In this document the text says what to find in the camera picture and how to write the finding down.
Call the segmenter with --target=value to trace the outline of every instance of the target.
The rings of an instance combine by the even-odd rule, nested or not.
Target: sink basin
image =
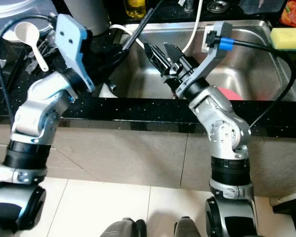
[[[264,21],[228,21],[233,25],[232,38],[260,44],[269,44],[270,29]],[[204,28],[213,22],[199,23],[194,41],[186,52],[201,63],[206,54],[201,52]],[[172,43],[183,49],[194,23],[147,24],[140,39],[157,45],[163,52],[164,42]],[[126,26],[131,31],[137,24]],[[127,35],[122,34],[119,41],[125,42]],[[234,46],[227,56],[206,78],[209,84],[224,87],[236,92],[243,100],[274,100],[288,83],[290,70],[281,60],[270,53],[242,46]],[[170,88],[163,84],[159,71],[146,58],[145,52],[133,45],[124,62],[116,68],[110,79],[117,89],[112,94],[103,86],[100,97],[159,98],[171,99]],[[284,98],[296,101],[296,83]]]

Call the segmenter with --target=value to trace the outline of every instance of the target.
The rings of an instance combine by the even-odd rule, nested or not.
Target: white cable
[[[130,36],[133,34],[129,29],[127,29],[125,26],[114,24],[110,26],[110,29],[120,29],[129,34]],[[143,42],[141,42],[138,38],[136,39],[136,42],[139,44],[139,46],[143,49],[145,49]]]
[[[198,22],[199,22],[199,19],[201,18],[202,5],[203,5],[203,0],[199,0],[194,29],[193,29],[193,32],[192,32],[191,37],[189,38],[189,40],[187,42],[187,45],[182,50],[183,53],[185,53],[188,50],[188,48],[191,46],[191,44],[193,42],[193,39],[195,37],[197,26],[198,26]]]

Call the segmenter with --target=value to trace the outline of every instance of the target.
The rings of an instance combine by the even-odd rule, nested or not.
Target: cooking oil bottle
[[[145,0],[124,0],[125,10],[130,17],[140,19],[146,14]]]

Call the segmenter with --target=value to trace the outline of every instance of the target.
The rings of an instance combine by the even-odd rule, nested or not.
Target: black wheel
[[[173,236],[176,234],[176,228],[177,228],[178,223],[174,223],[174,230],[173,230]]]
[[[144,220],[136,221],[138,237],[147,237],[147,226]]]

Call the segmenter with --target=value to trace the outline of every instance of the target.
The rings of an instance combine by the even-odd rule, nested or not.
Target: yellow sponge
[[[271,39],[276,49],[296,50],[296,28],[273,28]]]

